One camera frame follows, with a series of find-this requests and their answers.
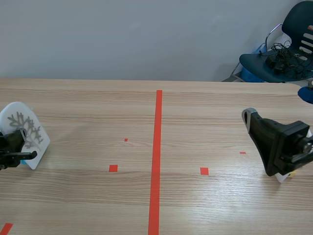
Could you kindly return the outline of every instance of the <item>tree graphic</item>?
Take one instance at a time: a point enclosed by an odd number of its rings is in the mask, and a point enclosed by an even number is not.
[[[35,127],[34,120],[30,119],[28,116],[24,120],[24,115],[22,113],[16,112],[17,118],[15,119],[13,114],[8,117],[11,121],[10,126],[16,127],[16,129],[23,129],[26,133],[25,147],[30,149],[31,147],[37,147],[39,150],[39,144],[44,140],[39,134],[40,126]]]

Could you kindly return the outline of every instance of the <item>red tape line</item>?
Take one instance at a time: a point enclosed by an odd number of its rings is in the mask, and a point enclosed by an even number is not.
[[[156,91],[148,235],[159,234],[161,167],[162,90]]]
[[[0,235],[8,235],[12,226],[13,226],[13,224],[6,223],[3,227],[3,229],[1,230]]]

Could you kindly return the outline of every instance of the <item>wood grain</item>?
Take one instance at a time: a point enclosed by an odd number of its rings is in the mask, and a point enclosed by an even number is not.
[[[313,164],[283,184],[267,177],[241,120],[253,107],[281,123],[312,125],[313,106],[298,89],[2,79],[0,109],[13,101],[33,107],[51,144],[36,170],[0,171],[0,227],[13,223],[9,235],[146,235],[155,98],[163,90],[161,235],[311,235]],[[111,164],[118,173],[108,172]]]

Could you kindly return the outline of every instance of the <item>chair backrest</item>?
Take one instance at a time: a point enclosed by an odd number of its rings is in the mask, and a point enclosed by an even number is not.
[[[292,39],[291,47],[313,51],[313,1],[303,1],[287,15],[282,30]]]

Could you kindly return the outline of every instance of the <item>chair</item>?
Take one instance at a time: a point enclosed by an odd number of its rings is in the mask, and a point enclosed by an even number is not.
[[[273,54],[273,51],[268,51],[268,37],[281,25],[283,32],[292,40],[289,50],[293,54],[299,54],[307,58],[306,61],[299,58],[293,58],[294,61],[291,61],[292,64],[298,65],[299,62],[295,60],[301,60],[301,63],[303,62],[303,65],[307,66],[304,77],[303,75],[297,75],[292,71],[275,73],[274,69],[271,69],[265,64],[267,56],[261,56],[260,54],[241,55],[239,59],[240,62],[236,68],[239,64],[242,64],[250,73],[266,82],[292,82],[313,77],[313,63],[311,63],[313,59],[313,54],[311,54],[313,51],[313,1],[303,1],[292,8],[284,23],[276,26],[266,37],[266,52],[263,53],[263,55]],[[236,68],[231,76],[239,78],[234,75]]]

